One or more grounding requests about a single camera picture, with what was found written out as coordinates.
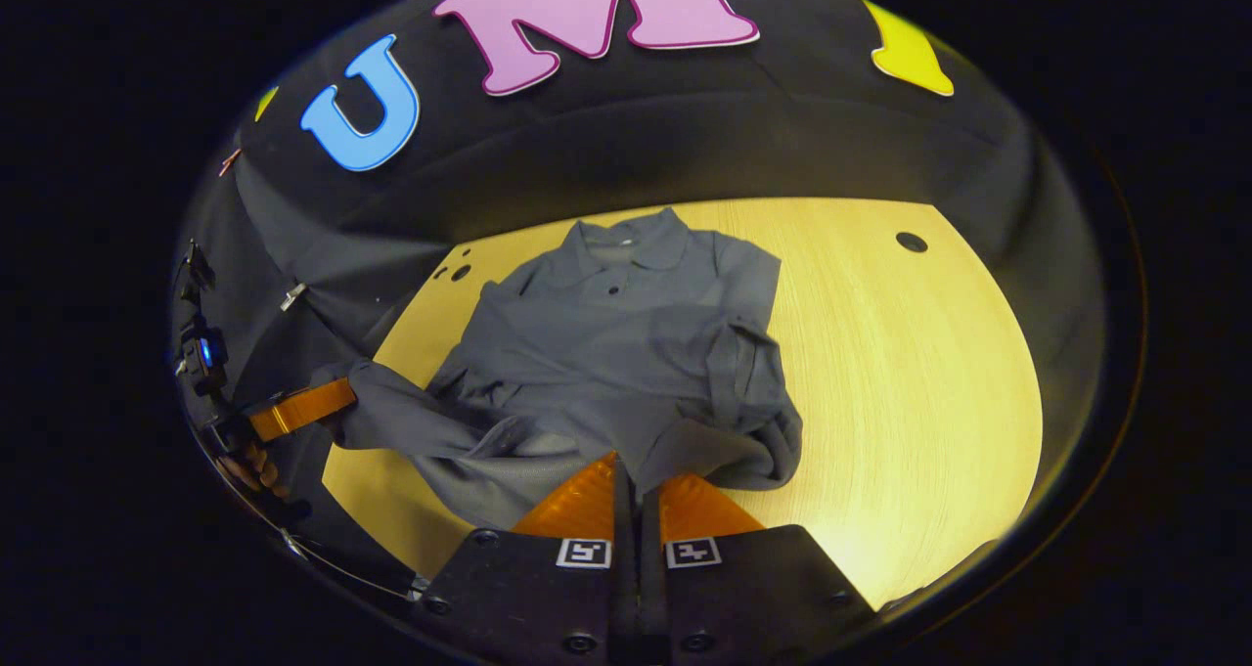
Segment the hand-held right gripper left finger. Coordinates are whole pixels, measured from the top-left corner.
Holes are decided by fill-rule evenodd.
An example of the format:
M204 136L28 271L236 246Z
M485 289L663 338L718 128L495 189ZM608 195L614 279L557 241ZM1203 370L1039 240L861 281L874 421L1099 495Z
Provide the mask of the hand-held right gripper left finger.
M422 638L477 665L607 665L618 520L630 479L608 453L513 531L478 528L411 608Z

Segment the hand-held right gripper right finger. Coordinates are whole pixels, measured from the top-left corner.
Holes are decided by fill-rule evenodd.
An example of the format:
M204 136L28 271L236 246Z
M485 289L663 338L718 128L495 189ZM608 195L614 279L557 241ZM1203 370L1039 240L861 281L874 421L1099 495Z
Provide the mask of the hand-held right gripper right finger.
M805 527L765 527L697 474L666 479L657 510L672 663L840 663L876 628Z

